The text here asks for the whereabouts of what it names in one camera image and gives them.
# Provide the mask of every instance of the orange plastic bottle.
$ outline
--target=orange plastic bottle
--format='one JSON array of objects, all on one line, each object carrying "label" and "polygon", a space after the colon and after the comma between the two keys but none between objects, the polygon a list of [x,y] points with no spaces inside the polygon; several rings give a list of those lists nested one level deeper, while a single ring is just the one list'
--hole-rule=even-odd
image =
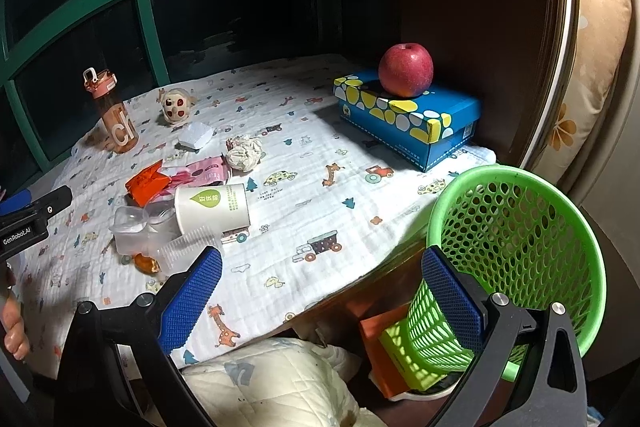
[{"label": "orange plastic bottle", "polygon": [[109,70],[96,73],[94,68],[89,68],[82,76],[84,89],[93,95],[107,133],[113,141],[113,150],[121,154],[133,149],[139,136],[122,100],[113,91],[118,83],[116,76]]}]

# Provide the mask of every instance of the box lid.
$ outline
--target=box lid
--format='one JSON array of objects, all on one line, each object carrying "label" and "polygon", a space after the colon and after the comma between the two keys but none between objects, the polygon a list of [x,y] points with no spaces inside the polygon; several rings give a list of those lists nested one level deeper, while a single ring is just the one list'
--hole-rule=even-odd
[{"label": "box lid", "polygon": [[425,143],[451,136],[480,118],[480,102],[472,96],[435,82],[415,98],[395,98],[373,70],[336,78],[334,94],[354,110],[366,111]]}]

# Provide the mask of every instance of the green basket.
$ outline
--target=green basket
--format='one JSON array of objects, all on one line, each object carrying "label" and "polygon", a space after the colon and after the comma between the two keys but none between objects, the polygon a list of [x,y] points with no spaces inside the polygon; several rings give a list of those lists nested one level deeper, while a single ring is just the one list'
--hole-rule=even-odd
[{"label": "green basket", "polygon": [[[438,198],[427,245],[439,245],[456,269],[517,306],[546,309],[562,302],[580,354],[591,346],[604,313],[604,264],[588,223],[553,185],[508,166],[464,172]],[[460,346],[424,282],[407,318],[380,341],[413,389],[464,371],[474,356]],[[522,346],[513,349],[503,378],[515,379],[524,353]]]}]

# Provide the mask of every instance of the white paper cup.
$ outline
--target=white paper cup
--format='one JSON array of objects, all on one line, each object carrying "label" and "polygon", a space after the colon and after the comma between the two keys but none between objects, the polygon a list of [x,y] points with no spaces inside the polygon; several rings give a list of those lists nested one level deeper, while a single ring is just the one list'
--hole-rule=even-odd
[{"label": "white paper cup", "polygon": [[246,194],[241,184],[180,186],[175,191],[175,215],[182,233],[199,227],[223,233],[250,225]]}]

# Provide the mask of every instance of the pink package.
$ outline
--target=pink package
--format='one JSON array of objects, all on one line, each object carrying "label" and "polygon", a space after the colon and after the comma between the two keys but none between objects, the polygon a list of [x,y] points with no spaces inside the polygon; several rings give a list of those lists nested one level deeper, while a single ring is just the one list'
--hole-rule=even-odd
[{"label": "pink package", "polygon": [[231,177],[231,167],[222,156],[206,158],[185,167],[164,167],[161,174],[171,178],[170,185],[158,197],[173,196],[175,189],[185,187],[204,187],[205,185],[224,185]]}]

